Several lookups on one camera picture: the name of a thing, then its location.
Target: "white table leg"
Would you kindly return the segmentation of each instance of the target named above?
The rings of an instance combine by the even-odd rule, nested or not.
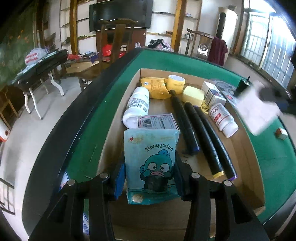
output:
[[[46,85],[44,84],[44,82],[43,82],[42,79],[40,79],[40,82],[41,82],[41,84],[44,86],[44,88],[45,88],[45,90],[46,90],[46,93],[49,94],[48,89],[46,88]]]
[[[57,87],[59,89],[59,92],[61,93],[61,96],[65,95],[62,87],[57,82],[54,81],[54,78],[53,78],[51,72],[48,73],[48,77],[49,77],[50,82],[52,83],[52,85],[55,86],[55,87]]]
[[[36,112],[37,112],[37,114],[38,114],[40,120],[42,120],[42,117],[41,117],[41,115],[39,114],[39,111],[38,111],[38,109],[37,109],[37,103],[36,103],[35,96],[33,95],[33,91],[32,91],[31,88],[29,88],[29,91],[30,91],[30,93],[31,93],[31,96],[32,96],[32,99],[33,99],[33,102],[34,102],[35,110],[36,110]]]
[[[26,107],[27,111],[29,112],[29,114],[31,114],[31,111],[28,107],[28,95],[24,93],[24,96],[25,96],[25,107]]]

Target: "hangyodon packet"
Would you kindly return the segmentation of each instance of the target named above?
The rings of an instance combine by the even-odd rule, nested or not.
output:
[[[129,204],[154,204],[178,197],[173,180],[177,129],[128,129],[124,132]]]

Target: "television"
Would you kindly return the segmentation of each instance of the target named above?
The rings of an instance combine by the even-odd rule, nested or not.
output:
[[[101,30],[99,20],[129,18],[138,23],[135,28],[150,28],[153,0],[108,0],[89,6],[89,31]],[[115,29],[114,24],[106,25],[106,29]]]

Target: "white pill bottle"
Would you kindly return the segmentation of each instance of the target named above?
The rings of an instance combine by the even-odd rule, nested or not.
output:
[[[123,114],[122,122],[129,129],[138,128],[138,117],[148,115],[149,91],[145,87],[137,87],[130,97]]]
[[[239,128],[233,116],[221,103],[213,105],[209,111],[209,115],[219,131],[222,131],[227,138],[231,137]]]

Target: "maroon cloth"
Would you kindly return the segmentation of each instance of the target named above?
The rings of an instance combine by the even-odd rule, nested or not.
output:
[[[228,53],[227,45],[224,40],[215,37],[212,41],[208,61],[224,66],[225,54]]]

